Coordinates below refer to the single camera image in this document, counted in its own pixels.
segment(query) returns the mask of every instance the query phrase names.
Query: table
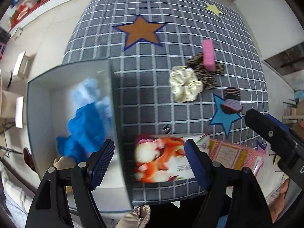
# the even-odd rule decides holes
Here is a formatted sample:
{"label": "table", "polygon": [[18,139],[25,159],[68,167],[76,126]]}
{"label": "table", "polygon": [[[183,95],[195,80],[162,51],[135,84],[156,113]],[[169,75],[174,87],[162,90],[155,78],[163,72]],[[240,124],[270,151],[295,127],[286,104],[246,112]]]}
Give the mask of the table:
{"label": "table", "polygon": [[[224,14],[205,10],[215,4]],[[149,22],[167,23],[157,35],[162,46],[140,42],[124,49],[125,33],[113,28],[133,22],[138,14]],[[174,66],[202,51],[201,40],[213,39],[216,60],[226,71],[218,85],[197,100],[175,103],[168,77]],[[265,78],[256,49],[236,11],[210,0],[92,0],[67,45],[63,64],[108,58],[117,78],[124,156],[132,164],[133,140],[138,134],[160,134],[165,125],[174,133],[210,133],[225,139],[222,126],[209,126],[215,113],[212,93],[226,87],[241,89],[242,119],[233,123],[228,141],[255,147],[266,142],[244,122],[245,112],[268,112]],[[133,205],[150,205],[205,194],[195,179],[133,186]]]}

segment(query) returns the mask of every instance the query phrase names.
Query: white stool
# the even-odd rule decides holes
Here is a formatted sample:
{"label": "white stool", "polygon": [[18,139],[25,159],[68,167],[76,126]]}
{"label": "white stool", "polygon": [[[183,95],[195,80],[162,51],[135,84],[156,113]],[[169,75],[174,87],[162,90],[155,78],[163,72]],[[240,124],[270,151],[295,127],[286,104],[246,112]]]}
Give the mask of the white stool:
{"label": "white stool", "polygon": [[24,76],[24,71],[28,61],[29,61],[29,56],[25,54],[25,51],[19,54],[13,70],[13,77],[18,76],[21,79],[26,78]]}

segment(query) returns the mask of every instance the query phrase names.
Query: pink sponge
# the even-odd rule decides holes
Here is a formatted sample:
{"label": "pink sponge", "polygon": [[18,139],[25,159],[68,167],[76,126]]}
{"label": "pink sponge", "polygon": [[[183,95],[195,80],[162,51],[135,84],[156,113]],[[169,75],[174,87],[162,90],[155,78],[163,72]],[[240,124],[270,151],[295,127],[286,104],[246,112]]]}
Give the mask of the pink sponge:
{"label": "pink sponge", "polygon": [[214,48],[212,39],[205,39],[202,41],[204,48],[204,66],[210,71],[215,71],[215,61],[214,61]]}

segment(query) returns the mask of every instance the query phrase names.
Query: star cutout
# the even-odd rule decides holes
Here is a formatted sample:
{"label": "star cutout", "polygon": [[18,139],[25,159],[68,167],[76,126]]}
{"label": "star cutout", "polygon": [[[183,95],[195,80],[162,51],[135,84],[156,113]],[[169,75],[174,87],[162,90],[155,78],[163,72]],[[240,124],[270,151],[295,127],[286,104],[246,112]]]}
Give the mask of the star cutout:
{"label": "star cutout", "polygon": [[206,10],[209,10],[211,12],[213,12],[217,17],[219,17],[219,14],[224,14],[221,10],[219,10],[217,8],[217,6],[215,4],[209,4],[209,3],[206,3],[207,7],[205,7]]}
{"label": "star cutout", "polygon": [[224,103],[225,101],[213,94],[213,99],[215,102],[216,106],[216,112],[214,116],[212,117],[211,122],[209,125],[222,125],[225,131],[226,136],[228,137],[230,129],[231,129],[231,124],[239,119],[241,119],[241,116],[239,114],[226,114],[222,111],[221,109],[221,104]]}
{"label": "star cutout", "polygon": [[114,27],[127,34],[124,48],[125,51],[140,41],[146,41],[152,44],[161,45],[156,32],[165,25],[166,23],[148,22],[143,16],[139,14],[134,22],[117,25]]}

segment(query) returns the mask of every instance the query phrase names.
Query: white tile floor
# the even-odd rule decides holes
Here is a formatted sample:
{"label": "white tile floor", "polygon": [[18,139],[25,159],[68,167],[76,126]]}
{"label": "white tile floor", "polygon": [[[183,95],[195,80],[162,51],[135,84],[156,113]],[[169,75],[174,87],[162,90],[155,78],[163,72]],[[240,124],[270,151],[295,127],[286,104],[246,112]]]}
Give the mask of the white tile floor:
{"label": "white tile floor", "polygon": [[[72,0],[55,7],[39,16],[33,22],[24,27],[23,33],[15,42],[8,42],[3,58],[0,61],[2,70],[11,71],[20,52],[26,51],[28,55],[35,54],[34,62],[29,73],[29,79],[45,72],[46,70],[61,64],[63,53],[72,31],[79,21],[81,14],[90,0]],[[232,9],[235,5],[232,0],[213,0]],[[268,89],[269,113],[281,120],[283,115],[283,101],[293,98],[293,90],[286,82],[263,65]],[[26,83],[16,82],[10,87],[11,91],[25,94]],[[13,128],[6,132],[6,140],[9,148],[22,152],[24,147],[29,148],[26,128]],[[22,155],[10,154],[6,159],[11,166],[27,182],[37,187],[38,175],[33,172],[23,160]],[[267,186],[267,181],[262,177],[264,194],[272,191],[272,186]]]}

